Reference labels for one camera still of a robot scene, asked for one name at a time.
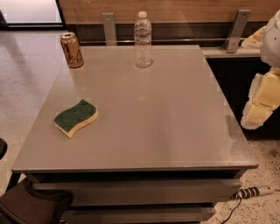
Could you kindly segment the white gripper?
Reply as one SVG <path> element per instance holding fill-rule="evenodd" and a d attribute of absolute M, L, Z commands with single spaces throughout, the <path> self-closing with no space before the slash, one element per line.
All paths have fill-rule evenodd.
<path fill-rule="evenodd" d="M 260 49 L 263 44 L 265 26 L 247 37 L 241 47 L 244 49 Z M 276 109 L 280 105 L 280 73 L 269 72 L 263 78 L 254 98 L 255 105 Z"/>

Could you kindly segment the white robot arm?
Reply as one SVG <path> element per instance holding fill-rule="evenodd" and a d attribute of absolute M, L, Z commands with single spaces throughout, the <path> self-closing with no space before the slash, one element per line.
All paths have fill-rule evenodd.
<path fill-rule="evenodd" d="M 257 73 L 251 82 L 248 101 L 242 112 L 241 126 L 255 130 L 263 126 L 280 106 L 280 10 L 241 46 L 259 49 L 261 61 L 270 66 L 266 74 Z"/>

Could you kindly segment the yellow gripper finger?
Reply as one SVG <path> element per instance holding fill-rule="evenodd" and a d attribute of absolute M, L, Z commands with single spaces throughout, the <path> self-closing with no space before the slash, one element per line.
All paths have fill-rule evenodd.
<path fill-rule="evenodd" d="M 269 109 L 252 105 L 248 110 L 246 118 L 252 123 L 264 124 L 271 115 L 272 111 Z"/>

